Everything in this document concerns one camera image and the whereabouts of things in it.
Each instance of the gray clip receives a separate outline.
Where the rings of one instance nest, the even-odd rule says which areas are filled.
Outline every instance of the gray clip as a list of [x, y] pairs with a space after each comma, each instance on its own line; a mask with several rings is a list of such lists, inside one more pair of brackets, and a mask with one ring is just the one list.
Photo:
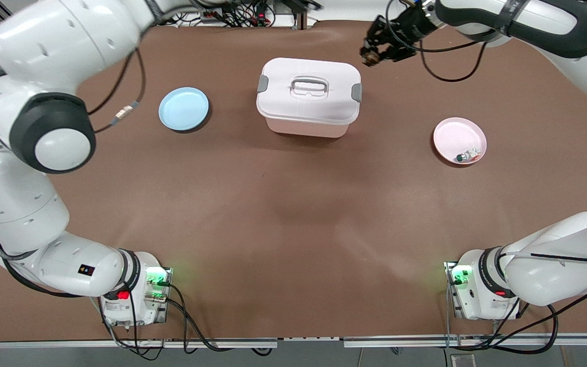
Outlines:
[[259, 84], [257, 85], [257, 93], [261, 93], [269, 87], [269, 77], [266, 75], [259, 76]]
[[361, 83], [356, 83], [352, 85], [352, 93], [350, 95], [350, 97], [352, 97], [352, 99], [356, 100], [357, 102], [361, 103], [361, 91], [363, 90], [363, 88], [361, 88]]

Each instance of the lid handle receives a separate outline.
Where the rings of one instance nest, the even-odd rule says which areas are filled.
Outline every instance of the lid handle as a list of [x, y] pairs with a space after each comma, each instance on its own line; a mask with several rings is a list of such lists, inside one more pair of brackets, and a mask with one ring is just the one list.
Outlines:
[[329, 89], [328, 82], [319, 77], [300, 76], [291, 81], [291, 93], [295, 95], [323, 97]]

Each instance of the storage box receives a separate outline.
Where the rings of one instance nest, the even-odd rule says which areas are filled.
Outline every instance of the storage box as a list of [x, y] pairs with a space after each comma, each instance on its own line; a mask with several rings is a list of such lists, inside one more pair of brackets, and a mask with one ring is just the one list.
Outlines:
[[257, 109], [276, 133], [338, 138], [357, 119], [361, 90], [350, 64], [277, 58], [259, 77]]

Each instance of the pink saucer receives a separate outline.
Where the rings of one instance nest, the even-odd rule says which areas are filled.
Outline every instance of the pink saucer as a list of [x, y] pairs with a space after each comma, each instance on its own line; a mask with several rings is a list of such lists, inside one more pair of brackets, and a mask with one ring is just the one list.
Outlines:
[[[475, 123], [464, 118], [447, 118], [434, 129], [434, 146], [446, 160], [457, 165], [470, 165], [479, 161], [486, 153], [486, 136]], [[471, 148], [482, 152], [474, 160], [457, 161], [457, 155]]]

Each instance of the light blue round lid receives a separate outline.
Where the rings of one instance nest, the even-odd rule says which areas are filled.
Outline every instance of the light blue round lid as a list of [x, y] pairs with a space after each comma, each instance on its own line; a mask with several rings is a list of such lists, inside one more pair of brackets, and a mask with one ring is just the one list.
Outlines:
[[158, 115], [166, 127], [173, 130], [192, 130], [207, 117], [209, 101], [200, 90], [191, 87], [171, 91], [160, 102]]

